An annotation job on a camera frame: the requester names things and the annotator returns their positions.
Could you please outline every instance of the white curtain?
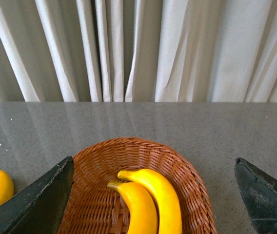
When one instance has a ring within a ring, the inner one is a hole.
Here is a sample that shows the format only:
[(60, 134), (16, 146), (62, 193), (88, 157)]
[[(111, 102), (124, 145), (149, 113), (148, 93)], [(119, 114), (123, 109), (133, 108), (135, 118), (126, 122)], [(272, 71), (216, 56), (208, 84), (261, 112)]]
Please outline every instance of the white curtain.
[(0, 101), (277, 102), (277, 0), (0, 0)]

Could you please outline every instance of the banana stem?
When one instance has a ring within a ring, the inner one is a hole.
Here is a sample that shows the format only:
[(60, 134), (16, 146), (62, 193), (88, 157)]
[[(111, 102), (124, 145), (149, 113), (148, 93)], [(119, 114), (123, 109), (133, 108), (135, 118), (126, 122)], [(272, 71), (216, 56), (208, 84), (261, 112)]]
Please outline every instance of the banana stem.
[(133, 172), (131, 171), (120, 171), (118, 173), (118, 178), (122, 180), (128, 180)]
[(107, 184), (107, 187), (113, 191), (116, 191), (118, 192), (119, 190), (119, 187), (120, 185), (123, 184), (122, 182), (120, 181), (110, 181), (108, 184)]

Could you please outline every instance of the gray countertop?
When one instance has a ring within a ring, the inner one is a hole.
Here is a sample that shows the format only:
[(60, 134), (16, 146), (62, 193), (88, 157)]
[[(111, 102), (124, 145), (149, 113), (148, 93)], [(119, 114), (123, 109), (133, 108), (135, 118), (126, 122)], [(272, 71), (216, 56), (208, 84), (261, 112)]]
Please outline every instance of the gray countertop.
[(277, 179), (277, 104), (0, 103), (0, 169), (16, 192), (66, 156), (120, 136), (166, 144), (188, 159), (220, 234), (256, 233), (234, 165), (243, 157)]

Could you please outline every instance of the fruit basket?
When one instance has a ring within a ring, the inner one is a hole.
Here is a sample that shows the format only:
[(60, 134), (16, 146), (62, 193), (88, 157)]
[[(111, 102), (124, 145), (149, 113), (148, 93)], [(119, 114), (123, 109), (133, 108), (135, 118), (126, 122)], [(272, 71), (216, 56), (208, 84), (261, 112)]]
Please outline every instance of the fruit basket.
[(59, 234), (126, 234), (130, 214), (117, 192), (107, 188), (120, 170), (149, 168), (177, 192), (183, 234), (216, 234), (210, 199), (198, 172), (170, 147), (140, 138), (115, 138), (74, 156), (73, 186)]

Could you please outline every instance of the wicker basket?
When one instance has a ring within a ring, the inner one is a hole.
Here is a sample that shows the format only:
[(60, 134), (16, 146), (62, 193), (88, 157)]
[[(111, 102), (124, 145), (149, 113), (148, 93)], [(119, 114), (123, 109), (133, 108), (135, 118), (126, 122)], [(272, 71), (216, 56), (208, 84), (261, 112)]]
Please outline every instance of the wicker basket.
[(183, 234), (216, 234), (207, 190), (195, 168), (177, 152), (140, 138), (115, 138), (90, 146), (74, 156), (74, 184), (59, 234), (126, 234), (130, 215), (118, 193), (107, 183), (120, 170), (150, 168), (175, 188), (182, 213)]

